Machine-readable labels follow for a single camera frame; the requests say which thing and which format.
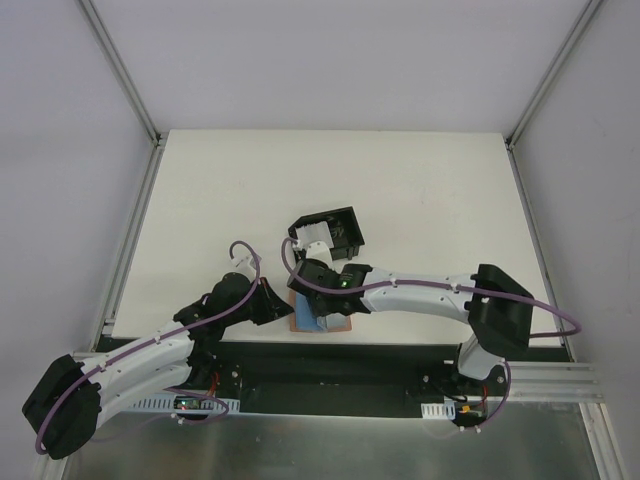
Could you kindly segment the black card dispenser box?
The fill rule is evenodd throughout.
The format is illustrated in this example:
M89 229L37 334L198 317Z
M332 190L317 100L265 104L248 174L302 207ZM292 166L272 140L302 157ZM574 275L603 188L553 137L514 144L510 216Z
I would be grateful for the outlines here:
M352 260L365 245L352 206L303 215L288 227L287 233L304 246L324 242L333 260Z

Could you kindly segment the brown leather card holder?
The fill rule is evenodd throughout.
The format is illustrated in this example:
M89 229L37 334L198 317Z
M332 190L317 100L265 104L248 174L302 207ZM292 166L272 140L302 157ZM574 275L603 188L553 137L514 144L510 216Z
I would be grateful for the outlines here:
M342 314L315 316L311 312L308 299L299 293L289 292L289 304L294 309L294 313L289 316L289 329L294 333L341 333L352 330L349 316Z

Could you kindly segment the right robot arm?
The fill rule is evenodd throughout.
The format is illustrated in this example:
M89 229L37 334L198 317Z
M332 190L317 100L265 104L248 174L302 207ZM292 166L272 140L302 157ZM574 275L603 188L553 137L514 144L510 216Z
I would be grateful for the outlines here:
M320 317L408 312L458 321L471 328L450 369L461 394L481 388L491 370L530 344L532 295L500 268L481 264L471 275L428 276L346 264L340 272L314 259L291 270L287 286Z

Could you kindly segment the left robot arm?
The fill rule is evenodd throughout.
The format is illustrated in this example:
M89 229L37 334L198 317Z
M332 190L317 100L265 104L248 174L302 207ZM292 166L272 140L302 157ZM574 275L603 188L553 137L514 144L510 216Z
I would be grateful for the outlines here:
M292 312L266 278L228 273L147 337L85 360L70 354L55 359L22 407L37 453L65 458L146 396L182 384L204 387L209 357L227 328L245 321L264 325Z

